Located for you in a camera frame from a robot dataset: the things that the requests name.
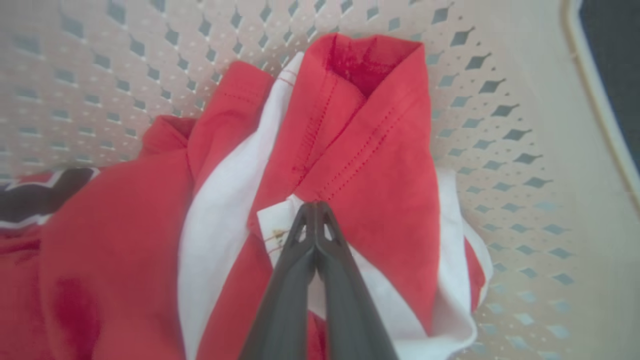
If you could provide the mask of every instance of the red fabric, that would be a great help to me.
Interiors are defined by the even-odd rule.
[[[469,283],[471,286],[471,311],[475,311],[480,303],[480,293],[486,283],[486,276],[480,261],[476,257],[474,248],[467,239],[465,239],[465,255],[467,257]]]
[[[272,271],[255,213],[291,193],[328,201],[430,330],[440,233],[430,113],[422,44],[328,35],[311,45],[198,360],[240,352]]]
[[[177,254],[194,184],[255,130],[272,81],[231,65],[197,123],[159,117],[139,158],[86,185],[42,241],[3,243],[0,358],[184,358]]]

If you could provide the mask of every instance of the dark fabric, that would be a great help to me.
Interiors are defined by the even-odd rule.
[[[91,180],[95,171],[73,168],[64,170],[51,185],[43,182],[0,188],[0,221],[19,223],[33,215],[53,214]]]

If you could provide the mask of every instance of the seam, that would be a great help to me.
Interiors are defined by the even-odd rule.
[[[389,118],[389,115],[391,115],[391,113],[395,110],[394,107],[391,107],[391,109],[389,110],[389,112],[385,115],[385,117],[383,118],[382,121],[380,121],[378,123],[378,125],[376,126],[375,129],[373,129],[373,131],[371,131],[371,135],[369,135],[369,138],[367,139],[367,141],[364,143],[364,145],[360,148],[360,150],[351,158],[351,160],[349,160],[349,162],[342,168],[342,170],[338,171],[337,174],[333,177],[333,179],[331,179],[330,181],[327,182],[327,184],[322,188],[322,190],[320,190],[321,193],[323,193],[328,187],[329,185],[331,185],[336,179],[338,179],[338,177],[340,177],[340,175],[342,175],[342,173],[347,170],[351,164],[360,156],[360,154],[367,148],[367,146],[369,145],[369,143],[371,142],[371,139],[373,139],[373,136],[376,134],[376,132],[378,131],[378,129],[382,126],[382,124],[384,124],[387,119]]]
[[[252,104],[252,105],[254,105],[254,104],[255,104],[255,102],[254,102],[254,100],[253,100],[253,99],[247,99],[247,98],[245,98],[245,97],[232,95],[232,94],[230,94],[230,93],[228,93],[228,92],[223,92],[223,93],[222,93],[222,95],[224,95],[224,96],[229,96],[229,97],[233,97],[234,99],[242,100],[242,101],[244,101],[244,102],[248,102],[249,104]]]
[[[289,70],[289,69],[284,69],[282,72],[288,72],[288,73],[290,73],[291,75],[298,77],[298,73],[293,72],[293,71],[291,71],[291,70]]]
[[[401,102],[403,100],[405,100],[409,95],[411,95],[413,93],[413,89],[419,88],[419,86],[416,86],[415,88],[412,88],[411,90],[407,91],[404,95],[402,95],[402,97],[400,97],[400,99],[397,100],[397,102]],[[360,154],[366,150],[367,146],[369,145],[369,143],[371,142],[371,140],[373,139],[374,135],[376,135],[376,133],[378,132],[378,129],[384,125],[384,123],[386,123],[389,115],[391,115],[391,113],[393,111],[396,111],[395,107],[391,107],[391,109],[389,109],[389,112],[385,115],[385,117],[378,123],[378,125],[376,126],[375,129],[373,129],[373,131],[371,131],[371,135],[369,136],[369,138],[367,139],[367,141],[365,142],[365,144],[360,148],[360,150],[358,151],[357,154],[355,154],[355,156],[353,156],[353,158],[351,160],[349,160],[349,162],[347,163],[347,165],[344,166],[344,168],[340,171],[338,171],[338,173],[333,177],[333,179],[329,180],[327,182],[327,184],[322,188],[322,190],[320,191],[321,193],[324,192],[334,181],[336,181],[350,166],[351,164],[360,156]]]
[[[325,74],[325,82],[329,78],[328,75],[329,75],[329,72],[327,71],[326,74]],[[326,115],[327,108],[329,107],[329,103],[331,102],[331,99],[333,97],[333,92],[335,91],[335,87],[337,86],[337,84],[338,84],[338,81],[337,81],[337,79],[335,79],[335,81],[333,82],[333,86],[331,87],[329,96],[328,96],[328,98],[327,98],[327,100],[326,100],[326,102],[324,104],[324,108],[323,108],[320,120],[319,121],[314,121],[314,119],[312,117],[310,117],[309,120],[308,120],[310,122],[310,124],[305,129],[305,134],[302,136],[302,143],[300,144],[301,148],[303,147],[303,145],[306,145],[308,147],[307,152],[306,152],[307,155],[304,157],[303,161],[301,162],[302,168],[307,168],[307,162],[309,161],[309,158],[311,157],[311,153],[312,153],[313,148],[314,148],[314,146],[316,144],[318,133],[320,132],[320,128],[321,128],[322,123],[324,121],[324,116]],[[298,182],[294,185],[294,190],[296,188],[298,188],[298,186],[302,183],[302,181],[305,179],[306,176],[307,176],[307,174],[300,175],[300,178],[298,179]]]
[[[380,146],[382,145],[382,143],[385,141],[385,139],[387,138],[387,136],[389,135],[389,133],[391,132],[391,130],[393,130],[393,128],[396,126],[396,124],[398,124],[400,122],[400,120],[402,118],[404,118],[404,115],[407,113],[407,111],[409,111],[409,109],[412,108],[413,104],[415,104],[417,101],[420,100],[420,97],[418,96],[412,103],[411,105],[407,106],[405,111],[400,114],[398,116],[397,119],[395,119],[395,121],[393,121],[393,123],[391,123],[391,125],[387,128],[387,130],[385,131],[384,135],[380,138],[380,141],[378,142],[378,145],[376,146],[375,149],[373,149],[373,151],[368,155],[368,157],[362,162],[362,164],[360,164],[360,166],[358,166],[358,168],[356,168],[356,170],[351,174],[351,176],[349,176],[348,179],[346,179],[342,185],[340,185],[338,187],[337,190],[335,190],[331,195],[329,195],[329,197],[327,198],[327,201],[331,200],[336,193],[340,192],[350,181],[351,179],[356,176],[357,173],[359,173],[360,169],[362,169],[362,167],[364,167],[364,165],[371,159],[371,157],[373,156],[373,154],[375,154],[378,149],[380,148]]]
[[[292,84],[290,81],[285,80],[284,78],[278,78],[278,80],[282,80],[282,81],[284,81],[285,83],[287,83],[287,84],[289,84],[289,85],[293,86],[293,84]]]

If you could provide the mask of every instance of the stitching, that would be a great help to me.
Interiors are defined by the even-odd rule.
[[[373,136],[376,134],[376,132],[382,126],[382,124],[384,124],[387,121],[387,119],[389,118],[389,115],[391,115],[392,111],[394,110],[395,110],[394,107],[391,107],[391,109],[389,109],[389,112],[385,115],[384,119],[378,123],[378,126],[376,126],[376,128],[371,132],[371,135],[369,135],[369,138],[364,143],[364,145],[360,148],[358,153],[355,154],[355,156],[353,156],[351,160],[349,160],[349,162],[344,166],[344,168],[342,168],[342,170],[338,171],[338,173],[333,177],[333,179],[327,182],[327,184],[322,188],[322,190],[320,190],[320,192],[324,192],[329,187],[329,185],[331,185],[336,179],[338,179],[338,177],[342,175],[342,173],[351,166],[351,164],[360,156],[362,151],[364,151],[367,148],[368,144],[371,142],[371,139],[373,139]]]
[[[413,92],[413,88],[409,91],[407,91],[405,94],[402,95],[402,97],[400,99],[398,99],[398,102],[401,102],[403,100],[405,100],[411,93]],[[334,177],[333,179],[331,179],[329,182],[327,182],[327,184],[323,187],[323,189],[321,190],[321,193],[324,192],[335,180],[338,179],[338,177],[340,177],[340,175],[342,175],[342,173],[347,170],[347,168],[352,164],[352,162],[354,162],[357,157],[360,156],[360,154],[362,153],[362,151],[364,151],[366,149],[366,147],[368,146],[369,142],[371,142],[371,139],[373,138],[373,136],[376,134],[376,132],[378,131],[378,129],[387,121],[387,118],[389,117],[389,115],[391,115],[391,113],[396,110],[395,107],[391,107],[391,109],[389,109],[389,112],[385,115],[384,119],[381,120],[378,125],[376,126],[376,128],[371,132],[371,135],[369,136],[369,139],[367,139],[367,141],[365,142],[365,144],[360,148],[360,150],[358,151],[358,153],[353,156],[353,158],[349,161],[349,163],[347,163],[347,165],[344,166],[344,168],[342,170],[340,170]]]
[[[285,83],[287,83],[287,84],[289,84],[289,85],[293,86],[293,84],[292,84],[292,83],[290,83],[288,80],[285,80],[284,78],[278,78],[278,80],[282,80],[282,81],[284,81]]]
[[[291,75],[298,77],[298,73],[293,72],[293,71],[291,71],[291,70],[289,70],[289,69],[284,69],[282,72],[288,72],[288,73],[290,73]]]
[[[267,251],[267,254],[271,255],[271,253],[276,252],[278,250],[282,250],[282,248],[284,247],[284,245],[280,245],[277,248],[271,249],[269,251]]]
[[[416,98],[416,100],[414,100],[414,103],[417,102],[419,100],[419,97]],[[407,109],[405,112],[403,112],[402,114],[400,114],[400,116],[398,116],[397,119],[395,119],[395,121],[393,121],[393,123],[391,123],[391,125],[389,126],[389,128],[387,128],[387,130],[385,131],[385,134],[380,138],[380,141],[378,142],[378,145],[376,146],[376,148],[369,154],[369,156],[362,162],[362,164],[360,164],[360,166],[353,172],[353,174],[351,174],[351,176],[349,176],[349,178],[344,181],[344,183],[342,185],[340,185],[340,187],[338,187],[337,190],[335,190],[331,195],[329,195],[329,197],[327,198],[327,201],[331,200],[333,198],[333,196],[335,196],[336,193],[340,192],[343,187],[345,187],[350,181],[351,179],[356,176],[356,174],[360,171],[360,169],[362,169],[362,167],[364,167],[364,165],[369,161],[369,159],[371,159],[371,157],[373,156],[373,154],[376,153],[376,151],[378,151],[378,149],[380,148],[380,146],[382,145],[382,143],[385,141],[385,139],[387,138],[387,136],[389,135],[389,133],[391,132],[391,130],[396,126],[396,124],[404,117],[404,114],[406,114],[406,112],[411,108],[411,106],[407,106]]]
[[[322,115],[320,117],[320,121],[317,122],[317,126],[315,127],[314,130],[311,130],[311,124],[309,124],[309,126],[307,126],[307,131],[305,133],[304,139],[309,139],[307,140],[309,142],[309,148],[308,148],[308,152],[307,152],[307,156],[305,157],[305,160],[302,163],[303,168],[307,167],[307,163],[309,161],[309,158],[311,158],[311,153],[313,152],[313,148],[316,144],[316,140],[318,137],[318,133],[320,132],[320,128],[322,127],[322,123],[324,122],[324,116],[326,115],[326,111],[327,108],[329,107],[329,104],[331,103],[331,99],[333,98],[333,92],[335,91],[335,87],[338,85],[338,80],[335,79],[335,81],[333,82],[333,86],[331,87],[331,91],[329,93],[329,97],[327,98],[325,104],[324,104],[324,108],[322,111]],[[300,175],[300,178],[298,179],[298,183],[296,183],[295,188],[297,188],[302,181],[304,180],[306,174]]]
[[[236,96],[236,95],[232,95],[228,92],[223,92],[222,95],[224,96],[229,96],[229,97],[233,97],[234,99],[238,99],[238,100],[242,100],[244,102],[248,102],[249,104],[253,105],[253,99],[247,99],[245,97],[240,97],[240,96]]]
[[[288,233],[288,232],[289,232],[289,230],[285,230],[285,231],[283,231],[283,232],[282,232],[282,234],[281,234],[281,236],[284,236],[284,234],[286,234],[286,233]],[[264,241],[264,242],[267,242],[267,241],[269,241],[269,240],[273,240],[273,239],[275,239],[275,238],[276,238],[276,236],[275,236],[275,235],[273,235],[272,237],[270,237],[270,238],[266,238],[266,239],[264,239],[263,241]]]

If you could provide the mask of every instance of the black and white garment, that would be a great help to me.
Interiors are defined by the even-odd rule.
[[[71,168],[22,177],[0,186],[0,230],[44,224],[99,173],[97,168]]]

